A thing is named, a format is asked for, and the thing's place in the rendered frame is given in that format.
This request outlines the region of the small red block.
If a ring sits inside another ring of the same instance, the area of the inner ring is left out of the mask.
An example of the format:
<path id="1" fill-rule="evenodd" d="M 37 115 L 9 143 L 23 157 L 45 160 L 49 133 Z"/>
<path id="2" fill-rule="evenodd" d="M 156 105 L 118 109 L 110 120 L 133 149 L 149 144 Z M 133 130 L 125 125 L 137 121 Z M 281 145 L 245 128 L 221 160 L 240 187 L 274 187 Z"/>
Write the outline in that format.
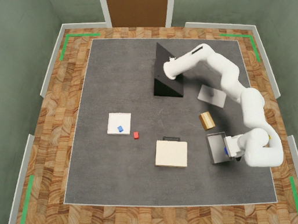
<path id="1" fill-rule="evenodd" d="M 138 138 L 139 138 L 139 134 L 138 134 L 138 132 L 134 132 L 134 138 L 135 138 L 135 139 L 138 139 Z"/>

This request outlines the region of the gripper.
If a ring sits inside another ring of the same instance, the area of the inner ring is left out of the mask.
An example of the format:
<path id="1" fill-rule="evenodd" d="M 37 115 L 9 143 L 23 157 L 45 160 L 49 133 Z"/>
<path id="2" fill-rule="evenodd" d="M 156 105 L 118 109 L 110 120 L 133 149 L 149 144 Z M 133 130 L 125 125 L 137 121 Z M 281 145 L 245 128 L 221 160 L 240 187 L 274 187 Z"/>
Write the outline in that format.
<path id="1" fill-rule="evenodd" d="M 237 136 L 230 135 L 230 137 L 231 137 L 231 139 L 236 139 L 236 138 L 239 138 L 242 135 L 244 135 L 244 134 L 237 135 Z M 240 161 L 241 157 L 243 157 L 245 155 L 245 152 L 244 151 L 239 151 L 239 152 L 236 152 L 236 154 L 237 155 L 234 156 L 234 158 L 236 158 L 237 161 Z"/>

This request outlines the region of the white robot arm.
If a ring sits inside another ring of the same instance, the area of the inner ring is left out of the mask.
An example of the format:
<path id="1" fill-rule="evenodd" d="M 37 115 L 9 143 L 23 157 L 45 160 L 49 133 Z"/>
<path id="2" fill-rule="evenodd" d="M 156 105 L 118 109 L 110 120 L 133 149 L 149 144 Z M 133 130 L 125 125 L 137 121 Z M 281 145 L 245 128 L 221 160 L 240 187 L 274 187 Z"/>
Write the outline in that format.
<path id="1" fill-rule="evenodd" d="M 245 88 L 238 81 L 238 67 L 221 54 L 215 53 L 207 44 L 200 44 L 194 50 L 178 59 L 164 64 L 168 78 L 175 79 L 202 62 L 216 75 L 221 76 L 221 89 L 232 100 L 241 105 L 244 125 L 251 131 L 236 139 L 224 138 L 229 157 L 236 152 L 245 152 L 245 162 L 250 167 L 277 167 L 284 159 L 282 144 L 274 129 L 264 116 L 264 98 L 254 88 Z M 241 101 L 241 102 L 240 102 Z M 268 144 L 268 147 L 263 147 Z"/>

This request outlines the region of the brown cardboard box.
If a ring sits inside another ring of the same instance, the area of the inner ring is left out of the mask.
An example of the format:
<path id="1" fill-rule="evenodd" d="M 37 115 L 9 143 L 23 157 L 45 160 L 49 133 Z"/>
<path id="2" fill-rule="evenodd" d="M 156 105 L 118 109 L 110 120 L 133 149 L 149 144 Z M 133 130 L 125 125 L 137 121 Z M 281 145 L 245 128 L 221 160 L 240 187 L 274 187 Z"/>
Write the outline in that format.
<path id="1" fill-rule="evenodd" d="M 215 124 L 214 124 L 209 112 L 200 114 L 199 119 L 200 119 L 205 131 L 207 129 L 212 129 L 215 127 Z"/>

